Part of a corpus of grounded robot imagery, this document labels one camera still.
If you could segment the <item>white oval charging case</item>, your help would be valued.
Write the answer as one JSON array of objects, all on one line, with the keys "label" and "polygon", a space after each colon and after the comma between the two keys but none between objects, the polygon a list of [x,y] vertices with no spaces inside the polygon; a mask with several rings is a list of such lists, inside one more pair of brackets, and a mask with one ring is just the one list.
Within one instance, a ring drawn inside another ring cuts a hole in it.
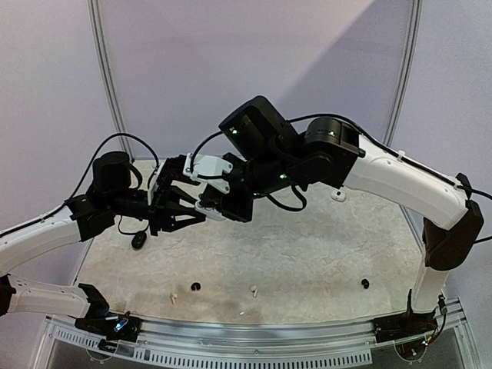
[{"label": "white oval charging case", "polygon": [[194,209],[203,214],[208,220],[213,221],[225,221],[225,216],[217,209],[217,205],[214,203],[205,204],[201,199],[197,200],[194,204]]}]

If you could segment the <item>white square charging case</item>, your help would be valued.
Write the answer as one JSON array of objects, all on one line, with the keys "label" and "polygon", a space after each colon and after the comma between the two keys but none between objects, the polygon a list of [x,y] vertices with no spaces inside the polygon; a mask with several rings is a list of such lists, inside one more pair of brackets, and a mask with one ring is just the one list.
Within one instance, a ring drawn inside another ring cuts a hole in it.
[{"label": "white square charging case", "polygon": [[338,202],[344,202],[347,198],[347,195],[343,190],[338,189],[331,192],[331,198]]}]

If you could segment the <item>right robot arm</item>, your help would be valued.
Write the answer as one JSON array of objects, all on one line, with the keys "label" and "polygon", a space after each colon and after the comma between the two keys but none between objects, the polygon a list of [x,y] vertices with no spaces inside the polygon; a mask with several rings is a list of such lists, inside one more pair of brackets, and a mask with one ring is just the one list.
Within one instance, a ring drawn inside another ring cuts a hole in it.
[{"label": "right robot arm", "polygon": [[464,262],[484,224],[466,176],[439,174],[341,116],[314,116],[297,132],[261,95],[219,128],[238,154],[224,156],[231,170],[214,176],[224,186],[209,184],[201,203],[226,218],[249,222],[254,199],[284,188],[305,191],[315,183],[365,191],[421,214],[425,256],[397,328],[413,335],[427,323],[449,272]]}]

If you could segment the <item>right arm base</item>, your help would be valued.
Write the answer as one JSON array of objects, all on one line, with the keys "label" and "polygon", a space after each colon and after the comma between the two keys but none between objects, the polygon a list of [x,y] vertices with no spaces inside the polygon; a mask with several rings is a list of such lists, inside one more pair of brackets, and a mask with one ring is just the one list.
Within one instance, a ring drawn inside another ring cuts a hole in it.
[{"label": "right arm base", "polygon": [[424,345],[429,345],[431,340],[438,337],[444,328],[447,305],[440,305],[439,312],[443,318],[442,324],[437,323],[435,311],[428,314],[417,314],[411,307],[408,307],[404,313],[377,317],[371,321],[376,342],[397,341],[430,333],[430,336],[424,339]]}]

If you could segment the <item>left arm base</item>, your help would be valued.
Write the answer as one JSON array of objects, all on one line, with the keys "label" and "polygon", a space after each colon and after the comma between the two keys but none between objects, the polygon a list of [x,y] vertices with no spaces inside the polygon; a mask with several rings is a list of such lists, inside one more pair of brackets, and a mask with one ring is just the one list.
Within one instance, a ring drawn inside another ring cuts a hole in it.
[{"label": "left arm base", "polygon": [[81,331],[104,336],[107,341],[135,343],[143,320],[129,311],[123,314],[110,312],[107,308],[91,309],[84,317],[75,319],[75,327]]}]

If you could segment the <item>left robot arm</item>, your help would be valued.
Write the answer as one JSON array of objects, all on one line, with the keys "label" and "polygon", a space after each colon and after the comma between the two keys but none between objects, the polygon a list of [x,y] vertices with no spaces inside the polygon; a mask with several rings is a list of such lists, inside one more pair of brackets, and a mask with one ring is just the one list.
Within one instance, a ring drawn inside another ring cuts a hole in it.
[{"label": "left robot arm", "polygon": [[92,164],[92,183],[86,193],[66,201],[58,210],[1,233],[1,313],[60,314],[85,319],[99,334],[115,325],[108,302],[90,284],[63,286],[30,281],[13,270],[67,244],[95,238],[115,225],[115,217],[146,220],[151,235],[173,232],[205,220],[195,198],[176,186],[198,185],[189,156],[168,158],[156,168],[146,190],[140,171],[123,151],[111,151]]}]

